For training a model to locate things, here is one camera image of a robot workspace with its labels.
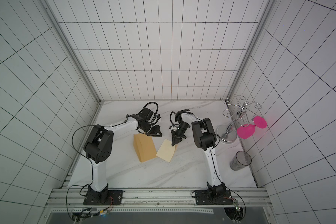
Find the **tan kraft envelope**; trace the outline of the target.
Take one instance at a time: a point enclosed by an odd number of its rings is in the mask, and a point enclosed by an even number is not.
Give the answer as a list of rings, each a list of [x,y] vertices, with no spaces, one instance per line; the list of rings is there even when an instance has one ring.
[[[156,148],[152,137],[145,134],[133,136],[133,147],[141,163],[156,158]]]

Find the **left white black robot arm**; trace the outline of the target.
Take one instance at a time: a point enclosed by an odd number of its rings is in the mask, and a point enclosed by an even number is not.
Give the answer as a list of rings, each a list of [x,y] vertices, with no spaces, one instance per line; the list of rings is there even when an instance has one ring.
[[[162,137],[157,125],[160,118],[160,114],[144,107],[138,114],[127,115],[120,124],[93,126],[84,146],[85,156],[92,163],[92,184],[88,186],[84,204],[104,205],[110,198],[106,160],[112,153],[114,138],[133,130],[149,137]]]

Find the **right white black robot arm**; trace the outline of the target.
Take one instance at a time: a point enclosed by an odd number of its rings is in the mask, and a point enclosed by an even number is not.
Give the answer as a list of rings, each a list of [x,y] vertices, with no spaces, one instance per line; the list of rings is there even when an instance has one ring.
[[[220,178],[217,165],[216,146],[217,135],[209,118],[199,119],[190,109],[170,113],[170,130],[172,134],[172,146],[177,145],[186,139],[185,132],[192,129],[193,140],[198,149],[204,155],[204,162],[207,168],[207,189],[201,193],[196,190],[195,197],[197,204],[229,204],[229,194],[225,183]]]

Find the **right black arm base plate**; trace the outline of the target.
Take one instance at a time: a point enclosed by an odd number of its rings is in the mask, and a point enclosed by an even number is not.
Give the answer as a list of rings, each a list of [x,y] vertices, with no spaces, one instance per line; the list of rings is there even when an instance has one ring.
[[[233,198],[228,190],[217,195],[209,193],[208,190],[195,190],[192,197],[197,205],[233,205]]]

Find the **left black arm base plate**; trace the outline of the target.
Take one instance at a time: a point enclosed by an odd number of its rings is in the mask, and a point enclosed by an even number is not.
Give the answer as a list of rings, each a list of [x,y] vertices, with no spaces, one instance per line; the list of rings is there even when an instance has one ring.
[[[122,198],[123,190],[103,190],[102,192],[89,190],[85,196],[83,205],[121,205]]]

